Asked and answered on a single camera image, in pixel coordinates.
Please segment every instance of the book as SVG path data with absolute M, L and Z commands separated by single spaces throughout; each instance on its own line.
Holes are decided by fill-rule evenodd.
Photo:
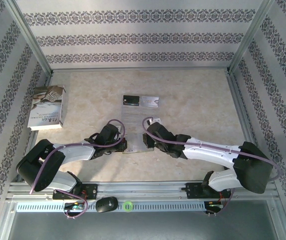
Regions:
M 35 88 L 28 120 L 28 127 L 32 131 L 59 129 L 63 126 L 64 94 L 66 91 L 63 85 Z

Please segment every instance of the floor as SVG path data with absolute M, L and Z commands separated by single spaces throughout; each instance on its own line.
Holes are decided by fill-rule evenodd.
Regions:
M 52 85 L 66 87 L 66 119 L 61 129 L 39 131 L 37 142 L 76 143 L 100 132 L 108 120 L 121 119 L 125 94 L 159 96 L 159 115 L 174 134 L 224 145 L 244 141 L 223 69 L 57 72 Z M 68 163 L 61 170 L 82 181 L 184 181 L 202 180 L 222 166 L 155 149 Z

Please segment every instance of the wall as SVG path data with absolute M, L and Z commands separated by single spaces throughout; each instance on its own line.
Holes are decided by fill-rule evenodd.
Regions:
M 286 212 L 286 1 L 272 5 L 235 78 L 256 143 L 281 166 L 276 181 Z
M 34 87 L 46 76 L 18 26 L 0 0 L 0 212 L 8 183 L 17 175 L 30 131 L 27 129 Z
M 53 69 L 227 67 L 262 0 L 17 0 Z

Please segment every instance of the computer mouse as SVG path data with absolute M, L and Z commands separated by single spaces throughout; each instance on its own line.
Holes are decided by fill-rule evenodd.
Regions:
M 105 197 L 105 198 L 99 199 L 96 202 L 95 207 L 98 213 L 114 211 L 118 207 L 118 201 L 117 201 L 117 198 L 115 198 L 114 196 Z

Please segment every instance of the green tape roll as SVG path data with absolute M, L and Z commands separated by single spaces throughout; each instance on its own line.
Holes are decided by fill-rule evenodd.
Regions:
M 125 201 L 123 203 L 123 209 L 127 213 L 131 212 L 133 210 L 133 203 L 131 201 Z

